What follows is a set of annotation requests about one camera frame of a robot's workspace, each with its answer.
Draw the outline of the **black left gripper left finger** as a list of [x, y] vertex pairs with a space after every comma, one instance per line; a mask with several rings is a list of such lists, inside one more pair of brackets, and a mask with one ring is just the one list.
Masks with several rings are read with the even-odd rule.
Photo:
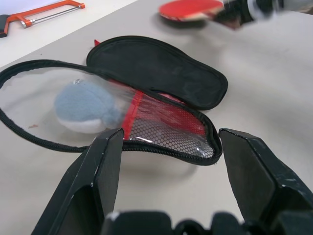
[[113, 129], [93, 140], [66, 170], [32, 234], [100, 234], [115, 205], [123, 138]]

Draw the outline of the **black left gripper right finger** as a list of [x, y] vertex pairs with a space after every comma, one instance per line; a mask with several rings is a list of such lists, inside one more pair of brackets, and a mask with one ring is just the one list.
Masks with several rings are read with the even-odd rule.
[[229, 182], [244, 220], [273, 222], [283, 211], [311, 211], [313, 193], [265, 142], [220, 129]]

